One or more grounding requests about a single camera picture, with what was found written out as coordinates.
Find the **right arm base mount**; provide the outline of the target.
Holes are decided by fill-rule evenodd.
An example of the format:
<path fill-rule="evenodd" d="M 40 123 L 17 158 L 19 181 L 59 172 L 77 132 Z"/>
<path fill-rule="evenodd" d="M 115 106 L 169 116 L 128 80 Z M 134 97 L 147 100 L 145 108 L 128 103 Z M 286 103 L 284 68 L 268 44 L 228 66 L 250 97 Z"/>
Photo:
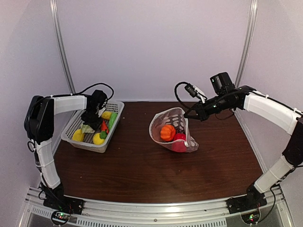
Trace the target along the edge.
<path fill-rule="evenodd" d="M 230 214 L 239 213 L 242 221 L 248 225 L 257 224 L 261 217 L 260 208 L 267 205 L 266 199 L 249 201 L 248 196 L 231 197 L 226 201 Z"/>

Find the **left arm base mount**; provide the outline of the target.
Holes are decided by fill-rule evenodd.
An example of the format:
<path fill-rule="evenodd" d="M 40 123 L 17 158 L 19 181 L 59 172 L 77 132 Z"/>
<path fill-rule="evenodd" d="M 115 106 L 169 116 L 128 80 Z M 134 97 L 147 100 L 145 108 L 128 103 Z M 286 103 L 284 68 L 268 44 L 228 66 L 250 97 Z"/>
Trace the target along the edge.
<path fill-rule="evenodd" d="M 52 223 L 62 226 L 70 221 L 72 215 L 82 214 L 84 200 L 64 196 L 64 202 L 60 202 L 56 199 L 45 198 L 43 205 L 53 209 L 50 217 Z"/>

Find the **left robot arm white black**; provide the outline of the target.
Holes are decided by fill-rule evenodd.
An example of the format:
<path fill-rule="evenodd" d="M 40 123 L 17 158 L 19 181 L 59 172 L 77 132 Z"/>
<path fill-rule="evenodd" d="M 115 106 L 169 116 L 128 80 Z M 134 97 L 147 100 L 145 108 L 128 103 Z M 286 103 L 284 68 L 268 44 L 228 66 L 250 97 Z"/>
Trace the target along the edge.
<path fill-rule="evenodd" d="M 64 196 L 63 185 L 57 174 L 52 137 L 54 133 L 54 117 L 61 113 L 83 110 L 84 121 L 96 124 L 100 119 L 100 111 L 110 98 L 101 90 L 93 94 L 84 92 L 65 95 L 34 96 L 29 105 L 24 128 L 29 138 L 28 148 L 34 153 L 35 164 L 41 176 L 41 187 L 45 192 L 45 201 L 58 210 L 68 206 Z"/>

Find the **red toy bell pepper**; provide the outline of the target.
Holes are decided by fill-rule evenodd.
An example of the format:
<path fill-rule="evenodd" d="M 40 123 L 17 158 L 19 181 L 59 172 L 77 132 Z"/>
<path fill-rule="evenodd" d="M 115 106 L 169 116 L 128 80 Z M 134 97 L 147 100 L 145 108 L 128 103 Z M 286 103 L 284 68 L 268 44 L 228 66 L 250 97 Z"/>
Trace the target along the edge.
<path fill-rule="evenodd" d="M 183 133 L 175 134 L 173 138 L 173 143 L 171 145 L 172 151 L 178 153 L 185 153 L 187 151 L 187 147 L 185 145 L 186 135 Z"/>

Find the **clear dotted zip top bag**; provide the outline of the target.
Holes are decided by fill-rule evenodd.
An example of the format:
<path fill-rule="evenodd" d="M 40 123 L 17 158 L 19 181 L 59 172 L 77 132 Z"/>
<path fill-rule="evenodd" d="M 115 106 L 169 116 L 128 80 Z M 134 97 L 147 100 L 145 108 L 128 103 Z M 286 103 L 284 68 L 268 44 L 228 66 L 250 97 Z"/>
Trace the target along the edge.
<path fill-rule="evenodd" d="M 149 125 L 151 139 L 174 152 L 197 151 L 199 144 L 190 135 L 188 119 L 184 118 L 184 113 L 182 108 L 174 107 L 155 114 Z"/>

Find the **yellow toy banana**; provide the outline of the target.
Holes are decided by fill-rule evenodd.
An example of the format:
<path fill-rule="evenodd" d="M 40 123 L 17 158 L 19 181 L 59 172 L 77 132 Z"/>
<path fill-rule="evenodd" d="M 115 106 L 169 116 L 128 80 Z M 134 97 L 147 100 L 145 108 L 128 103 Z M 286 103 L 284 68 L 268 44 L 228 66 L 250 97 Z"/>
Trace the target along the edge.
<path fill-rule="evenodd" d="M 85 137 L 85 134 L 82 132 L 81 129 L 78 129 L 74 132 L 74 134 L 72 136 L 72 140 L 78 141 L 78 142 L 83 142 L 84 137 Z"/>

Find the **orange toy pumpkin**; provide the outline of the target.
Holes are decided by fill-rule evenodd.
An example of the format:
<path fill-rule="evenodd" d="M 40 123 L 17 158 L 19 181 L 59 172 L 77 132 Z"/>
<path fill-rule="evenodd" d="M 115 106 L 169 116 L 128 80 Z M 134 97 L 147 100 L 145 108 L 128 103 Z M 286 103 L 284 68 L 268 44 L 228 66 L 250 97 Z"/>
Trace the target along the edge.
<path fill-rule="evenodd" d="M 166 124 L 162 127 L 160 131 L 160 138 L 165 142 L 173 141 L 176 134 L 176 129 L 173 125 Z"/>

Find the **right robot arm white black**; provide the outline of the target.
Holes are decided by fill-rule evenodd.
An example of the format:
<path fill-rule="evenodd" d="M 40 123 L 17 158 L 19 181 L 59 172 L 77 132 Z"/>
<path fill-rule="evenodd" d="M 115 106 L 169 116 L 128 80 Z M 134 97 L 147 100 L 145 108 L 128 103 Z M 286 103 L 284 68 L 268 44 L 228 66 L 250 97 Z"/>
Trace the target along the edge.
<path fill-rule="evenodd" d="M 243 197 L 246 208 L 254 208 L 263 193 L 284 180 L 303 162 L 303 113 L 291 108 L 249 86 L 235 87 L 228 73 L 219 73 L 210 78 L 216 96 L 206 98 L 204 93 L 190 83 L 185 90 L 199 101 L 187 107 L 185 118 L 205 121 L 212 114 L 226 109 L 241 109 L 256 114 L 283 129 L 290 140 L 281 157 L 251 186 Z"/>

